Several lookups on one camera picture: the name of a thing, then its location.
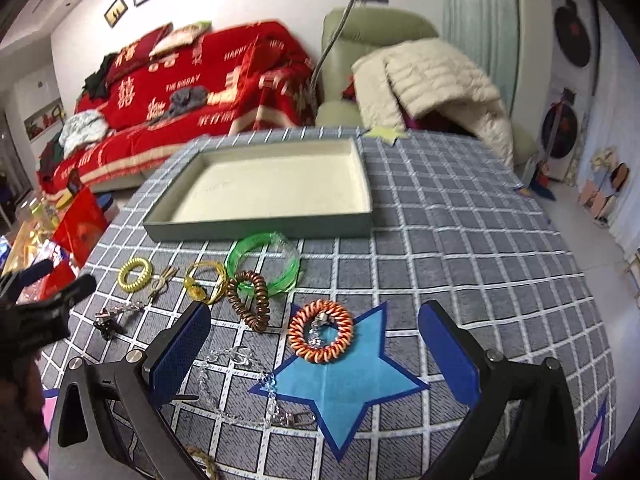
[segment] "orange coiled bracelet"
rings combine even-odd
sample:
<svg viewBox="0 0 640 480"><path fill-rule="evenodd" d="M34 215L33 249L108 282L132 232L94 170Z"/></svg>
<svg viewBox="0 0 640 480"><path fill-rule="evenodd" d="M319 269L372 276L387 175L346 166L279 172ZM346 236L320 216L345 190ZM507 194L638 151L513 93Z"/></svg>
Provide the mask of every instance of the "orange coiled bracelet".
<svg viewBox="0 0 640 480"><path fill-rule="evenodd" d="M305 325L324 312L338 326L335 340L322 348L312 348L305 340ZM325 364L343 354L353 339L353 319L347 310L335 301L317 300L305 305L291 319L289 344L298 357L315 364Z"/></svg>

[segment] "gray cloth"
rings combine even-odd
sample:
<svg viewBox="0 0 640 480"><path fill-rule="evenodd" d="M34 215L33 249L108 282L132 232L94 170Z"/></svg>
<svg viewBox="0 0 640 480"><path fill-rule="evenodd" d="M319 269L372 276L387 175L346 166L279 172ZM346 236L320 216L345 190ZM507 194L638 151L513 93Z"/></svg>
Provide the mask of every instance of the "gray cloth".
<svg viewBox="0 0 640 480"><path fill-rule="evenodd" d="M204 86L187 86L180 88L169 97L169 109L159 117L151 119L149 124L156 124L167 119L174 119L207 104L209 90Z"/></svg>
<svg viewBox="0 0 640 480"><path fill-rule="evenodd" d="M98 110L87 110L69 118L58 142L64 149L65 158L69 158L77 150L103 140L109 130L104 115Z"/></svg>

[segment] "yellow bracelet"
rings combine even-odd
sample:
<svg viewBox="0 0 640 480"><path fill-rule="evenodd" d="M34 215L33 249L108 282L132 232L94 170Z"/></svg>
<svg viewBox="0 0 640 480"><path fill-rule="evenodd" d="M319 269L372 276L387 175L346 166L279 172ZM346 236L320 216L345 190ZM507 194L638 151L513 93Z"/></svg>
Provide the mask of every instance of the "yellow bracelet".
<svg viewBox="0 0 640 480"><path fill-rule="evenodd" d="M127 276L136 267L143 267L142 274L138 276L135 282L127 283ZM153 272L154 268L151 266L149 260L145 260L144 258L132 258L124 264L120 269L120 272L118 272L118 285L125 292L137 292L142 290L149 282Z"/></svg>
<svg viewBox="0 0 640 480"><path fill-rule="evenodd" d="M218 273L216 286L213 288L208 300L205 300L207 297L205 290L201 286L196 285L195 278L189 275L192 270L199 269L200 267L213 267ZM226 269L220 262L199 262L197 264L191 264L184 273L184 279L182 280L182 286L187 289L187 295L193 301L201 301L207 305L213 305L220 301L220 299L225 295L227 283L228 277L226 275Z"/></svg>

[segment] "gift bag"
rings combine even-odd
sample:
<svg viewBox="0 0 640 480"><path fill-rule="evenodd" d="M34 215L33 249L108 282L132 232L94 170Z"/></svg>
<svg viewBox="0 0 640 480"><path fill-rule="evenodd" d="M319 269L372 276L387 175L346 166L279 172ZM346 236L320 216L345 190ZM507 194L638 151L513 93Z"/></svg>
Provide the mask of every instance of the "gift bag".
<svg viewBox="0 0 640 480"><path fill-rule="evenodd" d="M84 267L107 227L104 213L94 194L85 187L69 207L52 240L73 254L78 267Z"/></svg>

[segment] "pillow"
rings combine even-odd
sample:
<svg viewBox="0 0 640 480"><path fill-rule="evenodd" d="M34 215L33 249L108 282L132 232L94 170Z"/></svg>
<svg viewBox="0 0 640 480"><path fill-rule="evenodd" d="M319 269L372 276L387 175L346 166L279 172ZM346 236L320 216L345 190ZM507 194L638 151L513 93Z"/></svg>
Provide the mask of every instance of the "pillow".
<svg viewBox="0 0 640 480"><path fill-rule="evenodd" d="M181 46L187 46L196 41L211 26L211 22L195 22L186 27L174 30L162 39L149 53L149 57L159 57L168 54Z"/></svg>
<svg viewBox="0 0 640 480"><path fill-rule="evenodd" d="M107 88L135 69L146 65L151 51L171 31L172 27L171 23L167 23L123 48L111 64L105 79Z"/></svg>

